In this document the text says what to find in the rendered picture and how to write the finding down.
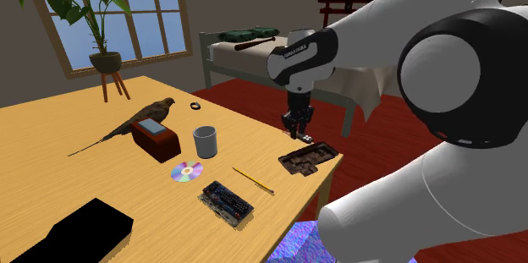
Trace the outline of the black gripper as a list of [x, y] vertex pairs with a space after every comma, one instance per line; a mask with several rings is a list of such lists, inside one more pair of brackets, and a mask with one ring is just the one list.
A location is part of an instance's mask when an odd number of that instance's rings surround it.
[[314, 108], [310, 105], [311, 93], [288, 92], [289, 111], [282, 116], [283, 126], [288, 130], [290, 137], [297, 138], [297, 128], [299, 135], [305, 135], [307, 124], [311, 121]]

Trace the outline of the brown compartment tray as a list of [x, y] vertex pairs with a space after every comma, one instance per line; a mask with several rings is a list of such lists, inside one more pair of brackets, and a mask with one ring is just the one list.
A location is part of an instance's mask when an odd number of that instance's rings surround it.
[[280, 156], [278, 161], [290, 173], [307, 177], [318, 171], [317, 165], [336, 157], [338, 152], [325, 142], [318, 142]]

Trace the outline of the yellow pencil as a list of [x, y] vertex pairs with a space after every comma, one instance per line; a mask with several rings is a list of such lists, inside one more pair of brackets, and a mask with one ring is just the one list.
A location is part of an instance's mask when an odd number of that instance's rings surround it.
[[233, 167], [233, 170], [237, 173], [239, 173], [240, 175], [244, 176], [245, 178], [248, 178], [250, 181], [252, 181], [254, 184], [262, 187], [264, 190], [266, 190], [267, 192], [269, 192], [270, 194], [275, 194], [275, 191], [273, 189], [270, 189], [269, 187], [267, 187], [265, 184], [262, 184], [261, 182], [257, 181], [256, 179], [254, 179], [253, 177], [251, 177], [250, 175], [246, 174], [246, 173], [243, 173], [242, 171], [240, 171], [239, 169], [237, 169], [236, 167]]

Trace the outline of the bed with beige sheet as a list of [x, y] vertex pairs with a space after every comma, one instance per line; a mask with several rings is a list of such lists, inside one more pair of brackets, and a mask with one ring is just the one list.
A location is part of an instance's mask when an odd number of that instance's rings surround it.
[[[199, 38], [207, 88], [212, 86], [212, 72], [269, 87], [277, 86], [268, 76], [267, 56], [274, 47], [287, 42], [285, 37], [279, 36], [275, 41], [239, 52], [234, 50], [233, 43], [220, 41], [218, 33], [201, 32]], [[395, 67], [338, 68], [329, 79], [317, 81], [311, 92], [313, 99], [346, 108], [341, 132], [344, 138], [350, 134], [355, 108], [361, 107], [364, 118], [369, 118], [381, 103], [382, 95], [400, 95]]]

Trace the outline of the grey cup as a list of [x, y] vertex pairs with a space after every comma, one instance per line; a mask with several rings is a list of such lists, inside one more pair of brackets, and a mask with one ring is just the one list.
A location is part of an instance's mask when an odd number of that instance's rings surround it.
[[208, 159], [217, 154], [217, 130], [213, 126], [200, 126], [193, 131], [196, 153]]

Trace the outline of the red and black rack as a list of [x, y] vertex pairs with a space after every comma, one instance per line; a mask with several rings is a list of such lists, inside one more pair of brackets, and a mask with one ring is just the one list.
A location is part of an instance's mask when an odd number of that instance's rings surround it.
[[319, 10], [319, 13], [323, 15], [322, 27], [328, 26], [328, 19], [330, 14], [352, 14], [356, 11], [353, 8], [355, 3], [369, 3], [373, 0], [317, 0], [319, 3], [323, 3], [324, 7]]

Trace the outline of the shiny compact disc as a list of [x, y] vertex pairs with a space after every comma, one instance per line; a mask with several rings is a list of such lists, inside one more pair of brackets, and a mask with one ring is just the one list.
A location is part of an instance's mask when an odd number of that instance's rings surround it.
[[198, 178], [203, 171], [200, 162], [181, 162], [171, 171], [171, 179], [175, 182], [185, 183]]

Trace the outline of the purple patterned robot stand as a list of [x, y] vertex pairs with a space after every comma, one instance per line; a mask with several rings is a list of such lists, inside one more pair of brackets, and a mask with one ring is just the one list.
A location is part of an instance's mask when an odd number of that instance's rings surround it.
[[317, 224], [296, 222], [266, 263], [335, 263], [320, 239]]

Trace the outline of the dark red box grey top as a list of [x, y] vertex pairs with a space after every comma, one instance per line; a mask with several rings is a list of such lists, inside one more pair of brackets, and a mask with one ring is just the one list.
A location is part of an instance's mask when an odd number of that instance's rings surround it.
[[181, 153], [177, 134], [152, 118], [133, 122], [130, 131], [134, 142], [160, 163]]

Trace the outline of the brown bird figure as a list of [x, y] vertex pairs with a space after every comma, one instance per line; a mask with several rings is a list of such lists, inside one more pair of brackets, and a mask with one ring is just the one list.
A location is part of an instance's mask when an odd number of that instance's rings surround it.
[[132, 123], [139, 122], [142, 119], [151, 118], [152, 120], [154, 120], [154, 121], [156, 121], [158, 123], [161, 123], [168, 116], [169, 109], [174, 103], [175, 103], [175, 100], [172, 97], [167, 97], [167, 98], [165, 98], [163, 100], [155, 101], [152, 104], [150, 104], [150, 105], [148, 105], [146, 107], [143, 107], [134, 116], [132, 116], [127, 121], [125, 121], [124, 123], [119, 125], [115, 130], [113, 130], [109, 134], [105, 135], [104, 137], [102, 137], [97, 142], [93, 143], [92, 145], [88, 145], [87, 147], [85, 147], [85, 148], [83, 148], [83, 149], [81, 149], [79, 151], [76, 151], [76, 152], [74, 152], [74, 153], [72, 153], [70, 155], [71, 156], [75, 155], [75, 154], [77, 154], [77, 153], [79, 153], [81, 151], [84, 151], [84, 150], [92, 147], [93, 145], [102, 143], [102, 142], [104, 142], [106, 140], [110, 140], [114, 136], [129, 134], [131, 132]]

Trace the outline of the large wood-framed window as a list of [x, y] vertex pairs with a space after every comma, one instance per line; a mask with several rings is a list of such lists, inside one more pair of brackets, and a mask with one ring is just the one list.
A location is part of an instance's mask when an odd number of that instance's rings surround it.
[[35, 3], [67, 79], [96, 74], [89, 56], [117, 52], [123, 68], [191, 55], [185, 0], [19, 0]]

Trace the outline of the potted plant on wooden stand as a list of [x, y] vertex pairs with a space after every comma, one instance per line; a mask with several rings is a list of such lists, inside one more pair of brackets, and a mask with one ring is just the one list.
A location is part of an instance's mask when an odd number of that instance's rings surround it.
[[51, 9], [61, 20], [67, 21], [70, 25], [84, 19], [95, 40], [95, 49], [98, 51], [91, 54], [89, 59], [92, 66], [101, 76], [110, 74], [117, 86], [118, 93], [129, 96], [118, 71], [122, 66], [122, 58], [119, 52], [110, 52], [107, 49], [106, 38], [106, 15], [110, 4], [118, 6], [125, 14], [131, 15], [131, 10], [124, 0], [99, 0], [98, 10], [95, 11], [91, 5], [91, 0], [86, 0], [84, 5], [80, 5], [75, 0], [46, 0]]

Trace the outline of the wooden table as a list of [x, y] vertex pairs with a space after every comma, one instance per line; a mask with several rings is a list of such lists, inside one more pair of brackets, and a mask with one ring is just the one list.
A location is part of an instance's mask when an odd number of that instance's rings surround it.
[[[109, 263], [262, 263], [315, 196], [325, 200], [339, 158], [310, 176], [278, 158], [302, 147], [281, 129], [145, 76], [128, 79], [129, 97], [93, 87], [0, 108], [0, 260], [10, 263], [52, 226], [92, 199], [134, 219], [129, 242]], [[120, 135], [100, 140], [142, 107], [165, 97], [165, 126], [181, 153], [160, 163]], [[194, 129], [217, 130], [217, 154], [197, 156]], [[198, 178], [171, 179], [181, 162], [200, 162]], [[233, 170], [236, 167], [275, 191]], [[200, 199], [218, 181], [254, 207], [232, 227]]]

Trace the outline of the black flat box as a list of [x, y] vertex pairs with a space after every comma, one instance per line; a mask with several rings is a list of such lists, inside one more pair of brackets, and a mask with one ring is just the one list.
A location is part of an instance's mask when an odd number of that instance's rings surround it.
[[54, 224], [10, 263], [108, 263], [128, 242], [134, 219], [97, 198]]

